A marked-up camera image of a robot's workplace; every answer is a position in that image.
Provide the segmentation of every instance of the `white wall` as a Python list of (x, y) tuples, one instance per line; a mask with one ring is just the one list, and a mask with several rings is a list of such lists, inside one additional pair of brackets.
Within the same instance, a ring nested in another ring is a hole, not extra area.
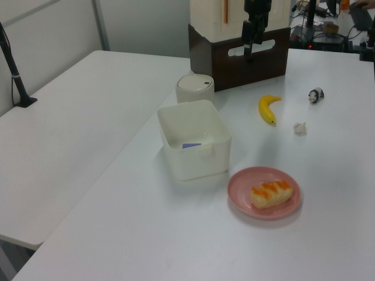
[[(29, 95), (92, 51), (101, 50), (91, 0), (57, 1), (5, 31)], [(14, 96), (17, 101), (16, 88)], [(11, 108), (11, 73), (0, 52), (0, 116)]]
[(96, 2), (111, 51), (189, 57), (189, 0)]

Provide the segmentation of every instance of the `yellow banana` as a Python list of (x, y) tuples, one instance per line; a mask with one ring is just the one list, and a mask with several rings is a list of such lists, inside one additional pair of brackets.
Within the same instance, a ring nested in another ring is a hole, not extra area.
[(265, 122), (268, 122), (272, 125), (276, 125), (276, 117), (268, 106), (270, 103), (274, 101), (280, 101), (280, 100), (281, 100), (281, 97), (274, 97), (273, 95), (264, 95), (259, 100), (259, 104), (258, 104), (259, 113)]

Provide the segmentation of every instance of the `cream-colored box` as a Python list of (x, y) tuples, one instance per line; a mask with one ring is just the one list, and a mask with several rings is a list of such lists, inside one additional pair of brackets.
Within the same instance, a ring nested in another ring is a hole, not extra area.
[[(265, 31), (287, 28), (290, 15), (291, 0), (273, 0)], [(244, 20), (244, 0), (190, 0), (190, 24), (212, 43), (241, 37)]]
[(232, 135), (212, 102), (184, 102), (160, 108), (157, 114), (165, 155), (177, 179), (228, 169)]

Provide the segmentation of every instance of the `wooden box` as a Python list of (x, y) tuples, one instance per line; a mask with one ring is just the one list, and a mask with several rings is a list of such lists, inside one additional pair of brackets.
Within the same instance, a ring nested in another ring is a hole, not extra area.
[(272, 49), (253, 53), (251, 58), (229, 56), (228, 51), (243, 46), (241, 38), (211, 43), (192, 25), (189, 29), (190, 68), (214, 79), (215, 91), (285, 75), (290, 28), (264, 33), (263, 41), (275, 40)]

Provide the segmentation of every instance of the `pink plate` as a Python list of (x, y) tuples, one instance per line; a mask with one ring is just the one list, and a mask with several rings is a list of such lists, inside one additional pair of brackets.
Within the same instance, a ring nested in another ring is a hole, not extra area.
[[(250, 201), (253, 186), (270, 181), (285, 180), (292, 188), (293, 194), (288, 201), (266, 209), (258, 209)], [(232, 203), (245, 214), (264, 220), (273, 220), (292, 213), (301, 201), (298, 183), (288, 174), (270, 167), (250, 167), (232, 176), (228, 184), (228, 196)]]

